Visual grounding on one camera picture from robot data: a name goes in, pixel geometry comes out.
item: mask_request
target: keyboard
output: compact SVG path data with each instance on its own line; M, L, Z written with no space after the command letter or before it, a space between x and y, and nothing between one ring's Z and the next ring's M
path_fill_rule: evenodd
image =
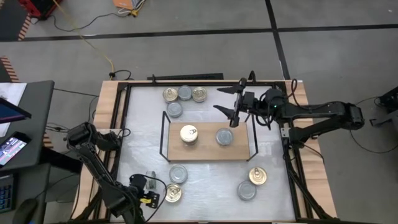
M0 213L14 209L15 182L12 174L0 176Z

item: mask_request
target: monitor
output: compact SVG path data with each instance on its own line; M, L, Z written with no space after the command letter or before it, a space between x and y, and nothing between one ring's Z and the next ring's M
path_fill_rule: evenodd
M0 124L31 118L32 115L0 97Z

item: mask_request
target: concrete floor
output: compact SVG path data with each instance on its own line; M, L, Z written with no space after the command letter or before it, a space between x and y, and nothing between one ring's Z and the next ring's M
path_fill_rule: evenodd
M109 0L69 0L62 4L80 25L116 12ZM398 2L379 0L272 1L278 27L353 26L398 23ZM57 24L69 29L59 11ZM29 27L27 37L76 35L53 28L52 19ZM270 28L264 1L148 0L139 17L100 18L83 34L121 34L176 30ZM281 33L290 76L304 81L310 103L349 101L378 96L398 84L398 30L347 30ZM271 33L140 37L91 41L106 52L116 69L132 71L136 80L155 75L223 72L225 79L283 79ZM99 94L109 63L80 40L0 43L22 82L54 80L57 88ZM49 122L70 128L88 119L92 97L55 91ZM366 119L384 112L372 101L360 104ZM49 133L57 151L66 151L62 134ZM397 144L389 125L354 132L360 143L384 151ZM320 137L326 172L338 216L343 220L396 223L398 220L398 152L371 154L359 148L347 131ZM52 170L52 180L68 175ZM49 191L53 201L77 184L70 179ZM71 190L61 200L72 200ZM51 202L45 223L65 221L72 203Z

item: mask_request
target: white paper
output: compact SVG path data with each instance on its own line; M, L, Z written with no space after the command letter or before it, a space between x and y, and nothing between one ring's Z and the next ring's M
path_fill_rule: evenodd
M0 83L0 97L18 106L24 94L26 83ZM0 124L0 137L7 133L10 123Z

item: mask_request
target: tin can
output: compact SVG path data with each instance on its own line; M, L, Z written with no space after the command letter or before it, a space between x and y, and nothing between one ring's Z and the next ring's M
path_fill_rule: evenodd
M167 113L172 118L178 118L182 114L182 106L181 104L174 102L167 105Z
M203 87L196 87L192 91L192 98L198 103L203 102L207 97L207 91Z
M185 125L180 131L181 140L188 145L193 145L198 141L198 130L193 125Z
M252 200L257 194L256 186L245 180L238 185L238 196L242 200Z
M167 88L163 91L163 98L166 102L170 103L177 100L178 93L173 88Z
M216 141L220 146L228 146L234 140L234 135L229 128L221 128L216 133Z
M169 184L167 186L166 201L174 203L180 200L181 196L182 190L178 184Z
M249 172L249 179L253 184L262 185L267 180L267 172L261 167L254 167Z
M192 97L192 90L189 86L184 85L178 88L178 97L180 100L189 100Z
M149 171L149 170L148 170L148 171L145 173L145 175L147 175L148 177L156 178L156 173L155 173L155 171ZM147 189L156 189L156 180L147 178L147 183L146 183L145 186L147 187Z
M175 165L169 172L170 180L176 184L182 184L188 179L188 171L183 165Z

